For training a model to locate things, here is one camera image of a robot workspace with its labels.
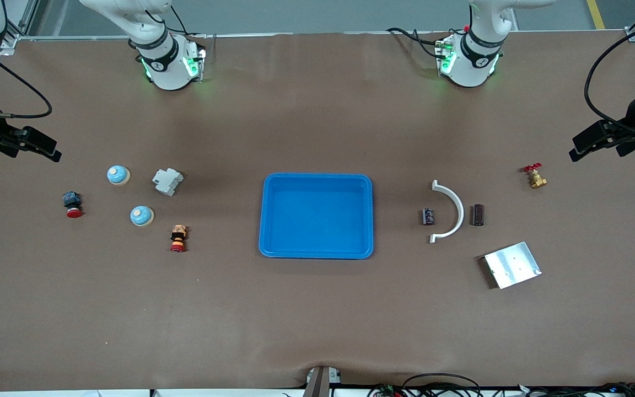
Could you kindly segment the blue plastic tray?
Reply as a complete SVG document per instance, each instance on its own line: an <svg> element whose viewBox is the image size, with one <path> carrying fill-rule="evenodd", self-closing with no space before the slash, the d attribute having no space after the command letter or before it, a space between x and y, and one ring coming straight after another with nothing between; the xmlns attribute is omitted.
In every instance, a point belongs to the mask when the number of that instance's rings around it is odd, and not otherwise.
<svg viewBox="0 0 635 397"><path fill-rule="evenodd" d="M258 249L267 258L369 258L374 251L372 181L365 174L268 175Z"/></svg>

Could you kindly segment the white curved plastic bracket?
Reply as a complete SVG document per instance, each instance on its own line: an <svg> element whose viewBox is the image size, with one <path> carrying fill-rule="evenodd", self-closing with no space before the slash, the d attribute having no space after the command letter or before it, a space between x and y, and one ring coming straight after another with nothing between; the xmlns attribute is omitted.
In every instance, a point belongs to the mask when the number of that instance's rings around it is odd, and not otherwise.
<svg viewBox="0 0 635 397"><path fill-rule="evenodd" d="M437 233L431 234L429 239L429 244L435 244L437 241L444 239L446 237L449 237L452 234L455 234L461 228L462 224L464 223L465 208L461 198L450 188L444 185L441 185L438 179L433 180L431 189L434 192L439 192L441 194L444 194L444 196L448 197L454 204L455 209L457 211L456 222L454 223L453 227L449 231L444 232L442 234L437 234Z"/></svg>

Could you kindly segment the green lit base connector panel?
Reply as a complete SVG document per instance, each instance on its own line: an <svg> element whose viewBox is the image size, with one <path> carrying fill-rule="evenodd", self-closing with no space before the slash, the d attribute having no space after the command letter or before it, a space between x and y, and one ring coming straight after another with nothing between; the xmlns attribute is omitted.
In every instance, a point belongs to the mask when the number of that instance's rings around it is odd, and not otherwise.
<svg viewBox="0 0 635 397"><path fill-rule="evenodd" d="M202 83L205 68L206 48L203 45L187 45L185 48L184 63L191 82Z"/></svg>
<svg viewBox="0 0 635 397"><path fill-rule="evenodd" d="M449 75L454 61L456 60L456 51L454 49L455 35L436 40L434 43L434 53L438 56L439 75Z"/></svg>

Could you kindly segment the red pushbutton black body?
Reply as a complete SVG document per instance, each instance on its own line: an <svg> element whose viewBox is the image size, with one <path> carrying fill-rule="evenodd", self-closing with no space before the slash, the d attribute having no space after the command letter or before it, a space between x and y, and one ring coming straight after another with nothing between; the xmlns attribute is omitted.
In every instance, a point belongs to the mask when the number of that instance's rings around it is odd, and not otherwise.
<svg viewBox="0 0 635 397"><path fill-rule="evenodd" d="M62 196L62 201L68 218L80 218L83 216L81 196L77 192L66 192Z"/></svg>

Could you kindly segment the silver metal plate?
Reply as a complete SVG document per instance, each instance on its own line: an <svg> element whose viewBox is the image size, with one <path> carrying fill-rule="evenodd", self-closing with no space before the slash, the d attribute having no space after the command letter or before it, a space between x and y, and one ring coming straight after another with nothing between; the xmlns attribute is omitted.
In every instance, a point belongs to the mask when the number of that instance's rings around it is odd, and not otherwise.
<svg viewBox="0 0 635 397"><path fill-rule="evenodd" d="M526 242L488 253L483 260L499 289L515 286L542 274Z"/></svg>

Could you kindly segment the white circuit breaker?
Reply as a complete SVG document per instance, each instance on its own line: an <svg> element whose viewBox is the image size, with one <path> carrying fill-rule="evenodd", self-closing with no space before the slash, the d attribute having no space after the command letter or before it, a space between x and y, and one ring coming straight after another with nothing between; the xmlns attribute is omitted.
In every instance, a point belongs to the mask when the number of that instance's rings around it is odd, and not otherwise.
<svg viewBox="0 0 635 397"><path fill-rule="evenodd" d="M175 189L183 180L183 174L176 171L176 169L168 168L159 169L154 178L152 178L152 183L154 188L160 193L166 196L174 196Z"/></svg>

